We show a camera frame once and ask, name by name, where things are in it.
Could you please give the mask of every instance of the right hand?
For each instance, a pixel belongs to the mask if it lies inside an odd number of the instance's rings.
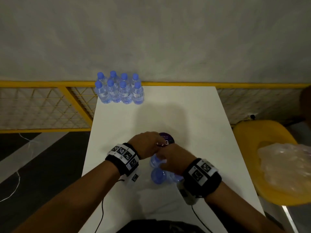
[[[196,159],[192,153],[177,144],[170,144],[161,148],[156,156],[160,160],[166,159],[166,163],[160,165],[162,170],[173,172],[180,176],[183,175],[185,169]]]

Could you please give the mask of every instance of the plastic bag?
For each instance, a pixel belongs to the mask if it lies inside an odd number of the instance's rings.
[[[257,152],[268,183],[291,195],[311,194],[311,147],[275,143]]]

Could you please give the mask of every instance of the wristband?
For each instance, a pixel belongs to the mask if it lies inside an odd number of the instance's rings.
[[[197,158],[183,173],[184,186],[192,195],[206,197],[213,193],[221,183],[218,170],[207,160]]]
[[[139,159],[134,147],[128,143],[117,144],[105,158],[117,167],[121,176],[129,176],[138,167]]]

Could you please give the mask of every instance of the white wall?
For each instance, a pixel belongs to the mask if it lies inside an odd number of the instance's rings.
[[[0,0],[0,80],[311,82],[311,0]]]

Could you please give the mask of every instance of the water bottle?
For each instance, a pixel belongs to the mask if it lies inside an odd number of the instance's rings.
[[[155,154],[151,156],[150,159],[150,166],[155,168],[155,167],[160,167],[160,164],[166,163],[166,160],[160,160]]]
[[[133,79],[132,79],[132,81],[131,81],[131,86],[132,86],[132,88],[135,87],[135,83],[136,83],[136,82],[141,82],[141,80],[139,79],[138,74],[133,74]]]
[[[121,82],[121,81],[125,81],[126,84],[127,84],[129,87],[131,86],[131,85],[130,85],[130,82],[129,82],[129,80],[128,80],[127,74],[125,74],[125,73],[121,74],[121,80],[120,80],[120,82]]]
[[[98,95],[101,102],[103,102],[104,104],[108,104],[111,102],[111,98],[109,96],[106,86],[103,86],[103,84],[100,81],[95,82],[95,92]]]
[[[110,78],[114,81],[114,83],[119,86],[120,78],[118,77],[116,71],[110,71]]]
[[[103,86],[107,85],[107,77],[102,72],[97,73],[98,80],[102,83]]]
[[[115,84],[111,78],[107,81],[107,89],[111,100],[115,103],[119,103],[121,101],[121,97],[119,94],[118,85]]]
[[[132,91],[133,102],[140,105],[144,102],[144,90],[142,88],[141,82],[135,82],[135,86]]]
[[[151,179],[155,184],[162,184],[167,181],[169,183],[177,183],[183,179],[182,176],[176,175],[172,172],[164,171],[161,168],[155,168],[151,172]]]
[[[126,81],[120,82],[119,93],[124,104],[130,104],[133,101],[130,85],[126,84]]]

